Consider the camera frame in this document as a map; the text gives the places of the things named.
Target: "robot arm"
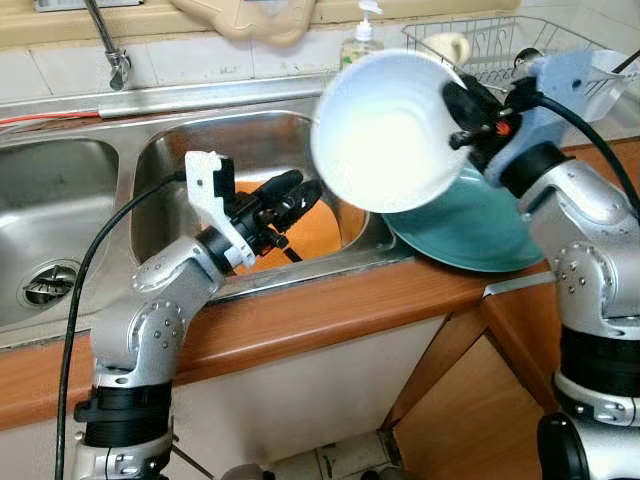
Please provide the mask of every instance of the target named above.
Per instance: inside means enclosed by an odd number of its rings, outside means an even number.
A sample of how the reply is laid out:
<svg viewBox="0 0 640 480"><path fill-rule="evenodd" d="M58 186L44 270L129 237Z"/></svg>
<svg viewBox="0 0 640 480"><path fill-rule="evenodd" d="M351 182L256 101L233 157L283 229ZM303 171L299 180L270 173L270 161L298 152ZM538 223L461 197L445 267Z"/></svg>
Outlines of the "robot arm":
<svg viewBox="0 0 640 480"><path fill-rule="evenodd" d="M530 233L557 278L564 413L544 417L545 480L640 479L640 227L627 197L556 147L566 123L531 104L542 93L581 113L588 54L538 58L505 105L473 78L444 101L471 145L470 161L519 198Z"/></svg>
<svg viewBox="0 0 640 480"><path fill-rule="evenodd" d="M91 332L95 356L87 424L77 438L74 480L160 479L169 462L171 381L187 328L225 276L272 247L322 194L317 180L289 171L252 194L235 193L233 164L215 152L185 159L189 201L213 225L181 237L140 266L129 288Z"/></svg>

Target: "drain strainer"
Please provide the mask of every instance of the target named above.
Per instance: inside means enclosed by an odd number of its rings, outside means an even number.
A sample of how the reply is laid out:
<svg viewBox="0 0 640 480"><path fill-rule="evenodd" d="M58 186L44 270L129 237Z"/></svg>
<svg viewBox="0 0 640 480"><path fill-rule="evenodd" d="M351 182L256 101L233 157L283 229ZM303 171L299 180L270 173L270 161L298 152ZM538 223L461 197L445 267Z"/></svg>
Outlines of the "drain strainer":
<svg viewBox="0 0 640 480"><path fill-rule="evenodd" d="M29 306L46 308L57 303L76 281L77 263L71 260L51 262L22 283L19 296Z"/></svg>

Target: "faucet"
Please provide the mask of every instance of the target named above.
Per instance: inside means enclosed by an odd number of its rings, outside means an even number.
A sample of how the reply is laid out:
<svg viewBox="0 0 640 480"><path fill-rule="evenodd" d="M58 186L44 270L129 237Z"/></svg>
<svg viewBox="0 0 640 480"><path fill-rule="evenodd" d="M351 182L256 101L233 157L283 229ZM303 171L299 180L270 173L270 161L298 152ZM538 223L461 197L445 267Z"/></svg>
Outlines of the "faucet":
<svg viewBox="0 0 640 480"><path fill-rule="evenodd" d="M89 14L98 29L98 33L100 33L105 48L104 54L107 57L109 65L111 65L111 81L109 82L109 86L116 91L122 90L129 77L131 59L129 55L127 55L127 52L116 48L113 43L113 38L111 38L109 30L107 30L107 25L104 23L97 0L84 0L84 4L87 10L89 10Z"/></svg>

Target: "green plate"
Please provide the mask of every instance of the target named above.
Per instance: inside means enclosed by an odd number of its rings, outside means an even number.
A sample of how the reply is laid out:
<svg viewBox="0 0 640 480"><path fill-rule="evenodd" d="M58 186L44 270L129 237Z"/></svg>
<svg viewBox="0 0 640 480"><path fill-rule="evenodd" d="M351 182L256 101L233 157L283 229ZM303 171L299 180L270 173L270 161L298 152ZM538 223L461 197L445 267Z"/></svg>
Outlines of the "green plate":
<svg viewBox="0 0 640 480"><path fill-rule="evenodd" d="M511 272L542 260L505 188L493 188L472 166L440 197L420 208L383 215L396 234L425 255L478 272Z"/></svg>

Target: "wooden countertop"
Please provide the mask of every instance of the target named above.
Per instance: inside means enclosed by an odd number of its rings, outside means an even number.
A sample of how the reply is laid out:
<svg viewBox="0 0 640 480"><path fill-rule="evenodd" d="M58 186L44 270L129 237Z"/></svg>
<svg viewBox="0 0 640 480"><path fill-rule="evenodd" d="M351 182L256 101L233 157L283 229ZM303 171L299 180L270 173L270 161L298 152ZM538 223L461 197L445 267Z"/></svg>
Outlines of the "wooden countertop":
<svg viewBox="0 0 640 480"><path fill-rule="evenodd" d="M637 182L640 140L619 141L614 146ZM612 178L591 147L568 153ZM544 269L541 263L508 276L476 274L419 258L212 305L189 328L175 383L203 380L461 311L480 302L487 284ZM62 343L57 341L0 354L0 428L54 416L61 352ZM81 335L73 353L70 410L85 399L91 374L89 337Z"/></svg>

